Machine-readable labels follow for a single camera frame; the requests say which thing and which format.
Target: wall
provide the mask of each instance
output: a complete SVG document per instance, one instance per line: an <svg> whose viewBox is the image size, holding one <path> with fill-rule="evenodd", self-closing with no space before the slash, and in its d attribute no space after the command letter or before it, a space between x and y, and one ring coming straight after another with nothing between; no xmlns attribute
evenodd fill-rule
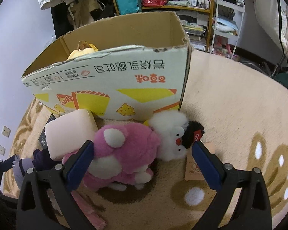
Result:
<svg viewBox="0 0 288 230"><path fill-rule="evenodd" d="M33 99L22 84L23 71L54 35L50 9L41 11L38 0L4 0L0 5L0 145L10 152L15 131ZM3 125L10 128L3 136Z"/></svg>
<svg viewBox="0 0 288 230"><path fill-rule="evenodd" d="M240 25L241 15L238 13L235 15L234 20L237 25ZM255 53L273 64L276 64L282 56L282 51L258 24L255 16L254 0L245 0L243 25L237 46Z"/></svg>

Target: metal screw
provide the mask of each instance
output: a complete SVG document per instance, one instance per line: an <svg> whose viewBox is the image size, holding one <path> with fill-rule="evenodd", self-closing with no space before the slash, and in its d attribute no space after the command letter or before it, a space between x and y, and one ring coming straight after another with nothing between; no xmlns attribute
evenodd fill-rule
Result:
<svg viewBox="0 0 288 230"><path fill-rule="evenodd" d="M225 169L227 170L231 170L233 168L233 166L230 163L226 163L224 164Z"/></svg>
<svg viewBox="0 0 288 230"><path fill-rule="evenodd" d="M28 168L27 173L31 174L33 172L33 168Z"/></svg>
<svg viewBox="0 0 288 230"><path fill-rule="evenodd" d="M254 172L255 172L256 174L260 174L260 168L255 167L255 168L254 168Z"/></svg>
<svg viewBox="0 0 288 230"><path fill-rule="evenodd" d="M61 170L63 168L63 165L62 164L57 164L55 165L54 167L56 170Z"/></svg>

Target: white cart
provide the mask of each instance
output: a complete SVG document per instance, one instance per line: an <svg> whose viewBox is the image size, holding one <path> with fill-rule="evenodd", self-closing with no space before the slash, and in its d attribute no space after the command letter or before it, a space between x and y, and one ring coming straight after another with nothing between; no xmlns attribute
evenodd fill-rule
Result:
<svg viewBox="0 0 288 230"><path fill-rule="evenodd" d="M234 39L236 41L235 43L235 47L234 47L234 50L233 50L233 53L232 53L232 56L230 59L233 58L234 56L234 53L235 53L235 50L236 50L236 47L237 47L237 43L238 43L238 40L239 40L239 37L240 37L240 30L241 30L241 27L242 27L242 22L243 22L243 17L244 17L244 12L245 12L245 4L244 2L242 2L241 0L234 0L235 3L237 1L241 2L243 4L243 7L241 6L238 6L234 3L230 3L230 2L226 2L224 0L214 0L217 4L217 11L216 11L216 16L215 16L215 23L214 23L214 36L212 38L212 44L211 44L211 49L210 49L210 53L212 53L212 47L214 45L214 38L216 35L220 35L220 36L223 36L223 37L226 37L228 39ZM232 8L236 11L239 11L242 13L242 18L241 18L241 23L240 23L240 27L238 28L238 31L237 31L237 35L232 35L230 33L224 33L224 32L221 32L219 30L216 29L217 27L217 18L218 18L218 12L219 12L219 5L222 5L222 6L225 6L225 7L229 7L229 8Z"/></svg>

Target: electrical outlet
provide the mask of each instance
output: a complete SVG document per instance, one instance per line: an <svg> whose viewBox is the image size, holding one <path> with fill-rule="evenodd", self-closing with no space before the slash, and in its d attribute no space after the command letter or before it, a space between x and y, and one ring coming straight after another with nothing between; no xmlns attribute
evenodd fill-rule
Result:
<svg viewBox="0 0 288 230"><path fill-rule="evenodd" d="M10 133L11 133L11 130L7 128L6 126L3 126L2 135L9 137Z"/></svg>
<svg viewBox="0 0 288 230"><path fill-rule="evenodd" d="M0 145L0 155L4 156L5 154L5 147Z"/></svg>

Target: beige cube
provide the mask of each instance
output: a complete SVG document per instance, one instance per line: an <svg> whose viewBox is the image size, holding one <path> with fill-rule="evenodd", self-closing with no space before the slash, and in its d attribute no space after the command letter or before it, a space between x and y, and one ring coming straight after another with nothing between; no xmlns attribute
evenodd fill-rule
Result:
<svg viewBox="0 0 288 230"><path fill-rule="evenodd" d="M51 159L61 160L67 153L81 148L86 140L94 141L98 130L92 112L75 110L45 126L45 136Z"/></svg>

